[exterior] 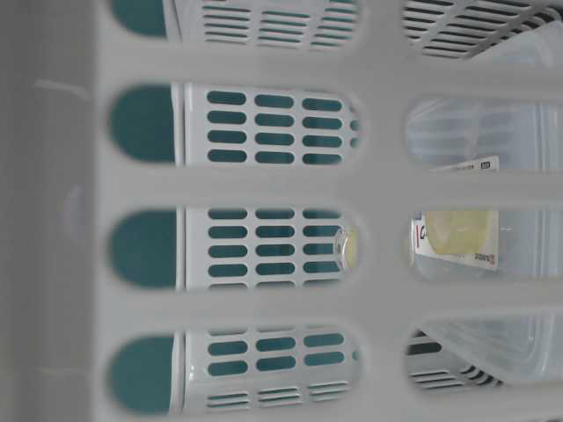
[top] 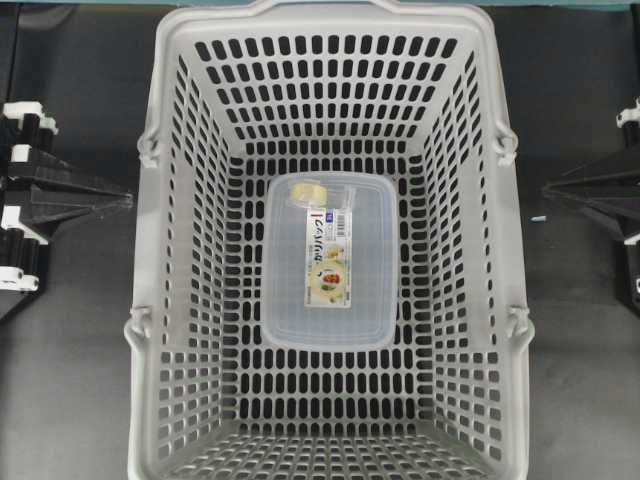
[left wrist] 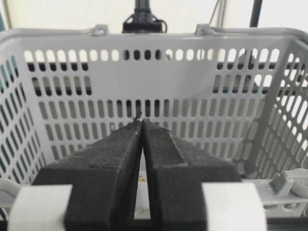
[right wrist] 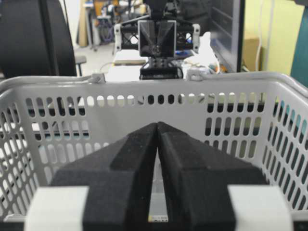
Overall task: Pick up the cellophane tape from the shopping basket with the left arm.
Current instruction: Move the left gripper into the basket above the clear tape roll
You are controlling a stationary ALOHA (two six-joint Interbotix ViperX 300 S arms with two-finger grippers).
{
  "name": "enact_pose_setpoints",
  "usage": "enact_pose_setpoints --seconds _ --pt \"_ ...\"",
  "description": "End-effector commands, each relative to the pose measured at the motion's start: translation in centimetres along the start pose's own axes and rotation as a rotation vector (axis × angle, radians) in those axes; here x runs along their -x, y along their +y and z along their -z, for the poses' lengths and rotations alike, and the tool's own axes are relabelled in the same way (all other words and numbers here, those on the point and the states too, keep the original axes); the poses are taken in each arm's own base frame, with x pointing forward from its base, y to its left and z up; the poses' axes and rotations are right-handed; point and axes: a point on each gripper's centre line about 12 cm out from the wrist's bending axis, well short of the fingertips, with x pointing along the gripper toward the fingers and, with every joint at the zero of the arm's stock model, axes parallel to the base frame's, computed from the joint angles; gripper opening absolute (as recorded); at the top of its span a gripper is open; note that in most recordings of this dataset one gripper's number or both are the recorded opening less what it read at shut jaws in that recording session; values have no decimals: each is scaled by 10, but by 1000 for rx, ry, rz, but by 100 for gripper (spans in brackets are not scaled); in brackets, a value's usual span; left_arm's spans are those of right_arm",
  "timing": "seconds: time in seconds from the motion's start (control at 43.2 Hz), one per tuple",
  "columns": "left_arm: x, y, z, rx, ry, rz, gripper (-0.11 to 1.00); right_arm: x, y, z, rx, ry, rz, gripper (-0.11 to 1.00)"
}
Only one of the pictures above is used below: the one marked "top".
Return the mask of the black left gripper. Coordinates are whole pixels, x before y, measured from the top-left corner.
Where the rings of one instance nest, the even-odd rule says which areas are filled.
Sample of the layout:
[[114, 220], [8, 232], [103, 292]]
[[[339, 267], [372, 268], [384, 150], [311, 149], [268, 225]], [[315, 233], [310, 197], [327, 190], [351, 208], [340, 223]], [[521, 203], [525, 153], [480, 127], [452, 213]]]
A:
[[16, 101], [2, 106], [3, 290], [40, 288], [40, 261], [62, 223], [133, 207], [133, 196], [126, 188], [50, 154], [57, 134], [55, 119], [46, 115], [40, 102]]

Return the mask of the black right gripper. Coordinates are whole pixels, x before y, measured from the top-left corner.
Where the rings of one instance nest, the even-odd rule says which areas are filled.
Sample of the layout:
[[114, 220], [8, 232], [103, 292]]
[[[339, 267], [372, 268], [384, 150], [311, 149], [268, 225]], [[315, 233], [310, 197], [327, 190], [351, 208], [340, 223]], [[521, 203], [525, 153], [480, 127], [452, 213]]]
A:
[[570, 208], [624, 244], [632, 306], [639, 305], [639, 99], [616, 116], [625, 150], [588, 162], [547, 184], [545, 198]]

